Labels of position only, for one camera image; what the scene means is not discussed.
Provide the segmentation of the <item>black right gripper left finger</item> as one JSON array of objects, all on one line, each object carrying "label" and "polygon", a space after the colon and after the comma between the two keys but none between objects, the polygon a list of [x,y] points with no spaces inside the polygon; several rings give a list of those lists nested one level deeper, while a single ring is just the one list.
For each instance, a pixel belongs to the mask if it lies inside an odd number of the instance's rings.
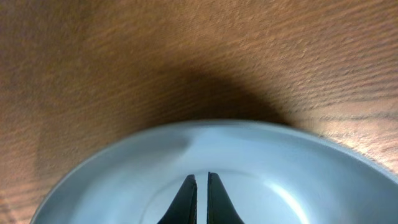
[{"label": "black right gripper left finger", "polygon": [[186,176],[172,203],[158,224],[197,223],[197,182],[194,175]]}]

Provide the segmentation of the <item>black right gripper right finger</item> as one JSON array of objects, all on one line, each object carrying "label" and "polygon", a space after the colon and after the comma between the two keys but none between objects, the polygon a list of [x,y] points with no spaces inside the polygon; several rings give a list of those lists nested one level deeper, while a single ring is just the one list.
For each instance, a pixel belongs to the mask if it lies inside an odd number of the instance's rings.
[{"label": "black right gripper right finger", "polygon": [[243,224],[217,173],[208,173],[207,224]]}]

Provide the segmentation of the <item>blue bowl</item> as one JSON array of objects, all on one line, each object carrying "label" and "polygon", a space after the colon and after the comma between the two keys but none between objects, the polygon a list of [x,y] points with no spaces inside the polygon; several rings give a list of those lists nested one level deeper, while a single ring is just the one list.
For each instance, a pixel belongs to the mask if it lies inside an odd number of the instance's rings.
[{"label": "blue bowl", "polygon": [[269,123],[191,121],[139,132],[66,175],[33,223],[157,223],[186,176],[206,222],[208,173],[244,223],[396,223],[397,177],[345,147]]}]

